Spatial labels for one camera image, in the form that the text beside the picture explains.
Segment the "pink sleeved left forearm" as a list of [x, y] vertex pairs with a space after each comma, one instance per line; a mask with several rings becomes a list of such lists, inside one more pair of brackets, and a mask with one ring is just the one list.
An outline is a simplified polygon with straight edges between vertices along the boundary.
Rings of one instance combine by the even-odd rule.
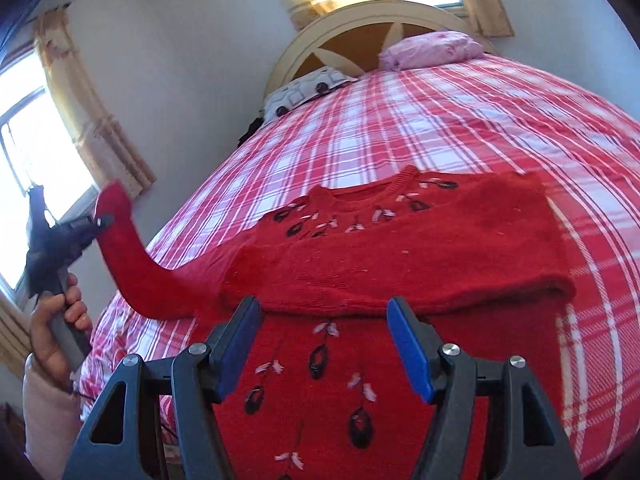
[[62, 387], [32, 353], [23, 378], [25, 452], [43, 479], [61, 479], [79, 434], [80, 399]]

